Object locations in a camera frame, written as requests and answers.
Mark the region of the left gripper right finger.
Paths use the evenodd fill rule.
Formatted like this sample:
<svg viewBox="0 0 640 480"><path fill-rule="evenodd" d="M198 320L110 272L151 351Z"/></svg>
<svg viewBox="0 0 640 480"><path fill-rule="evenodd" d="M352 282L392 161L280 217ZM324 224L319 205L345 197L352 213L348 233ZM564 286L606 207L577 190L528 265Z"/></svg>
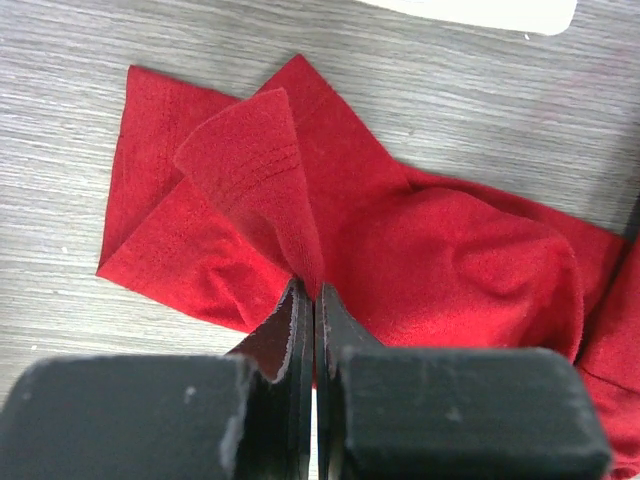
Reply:
<svg viewBox="0 0 640 480"><path fill-rule="evenodd" d="M391 348L324 285L315 305L323 479L600 479L584 384L543 348Z"/></svg>

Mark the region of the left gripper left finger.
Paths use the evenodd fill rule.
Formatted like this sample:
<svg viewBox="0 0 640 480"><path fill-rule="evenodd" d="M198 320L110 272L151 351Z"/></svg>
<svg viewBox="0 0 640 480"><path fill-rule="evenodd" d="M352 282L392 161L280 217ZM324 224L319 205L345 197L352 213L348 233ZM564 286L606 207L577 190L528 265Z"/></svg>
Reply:
<svg viewBox="0 0 640 480"><path fill-rule="evenodd" d="M1 411L5 479L305 479L313 313L299 281L224 355L57 357Z"/></svg>

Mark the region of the red t-shirt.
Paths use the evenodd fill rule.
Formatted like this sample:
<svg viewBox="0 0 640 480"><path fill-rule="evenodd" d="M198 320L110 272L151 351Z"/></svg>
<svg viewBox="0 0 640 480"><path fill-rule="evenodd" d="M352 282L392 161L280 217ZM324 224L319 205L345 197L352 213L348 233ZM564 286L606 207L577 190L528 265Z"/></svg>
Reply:
<svg viewBox="0 0 640 480"><path fill-rule="evenodd" d="M639 245L394 160L302 56L240 101L133 66L100 277L250 332L291 278L390 346L544 347L639 472Z"/></svg>

